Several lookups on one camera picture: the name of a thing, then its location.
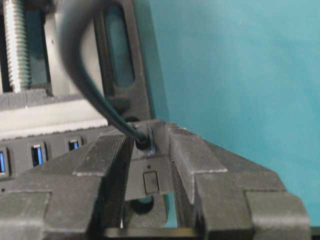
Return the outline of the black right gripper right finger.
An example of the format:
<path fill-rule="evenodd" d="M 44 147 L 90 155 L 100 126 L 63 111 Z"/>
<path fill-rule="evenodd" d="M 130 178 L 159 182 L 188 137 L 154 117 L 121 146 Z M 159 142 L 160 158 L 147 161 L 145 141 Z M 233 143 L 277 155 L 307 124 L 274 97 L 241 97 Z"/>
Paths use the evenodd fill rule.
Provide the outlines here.
<path fill-rule="evenodd" d="M 302 200 L 276 172 L 167 126 L 177 224 L 206 240 L 309 240 Z"/>

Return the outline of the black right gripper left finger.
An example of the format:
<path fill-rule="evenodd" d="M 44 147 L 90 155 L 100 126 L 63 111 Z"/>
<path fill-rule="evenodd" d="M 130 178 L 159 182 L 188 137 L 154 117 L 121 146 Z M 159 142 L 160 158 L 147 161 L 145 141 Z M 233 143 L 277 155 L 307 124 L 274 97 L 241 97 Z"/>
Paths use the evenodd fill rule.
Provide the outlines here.
<path fill-rule="evenodd" d="M 0 193 L 3 240 L 94 240 L 119 227 L 133 140 L 105 136 L 78 167 L 59 174 L 61 159 L 23 172 Z"/>

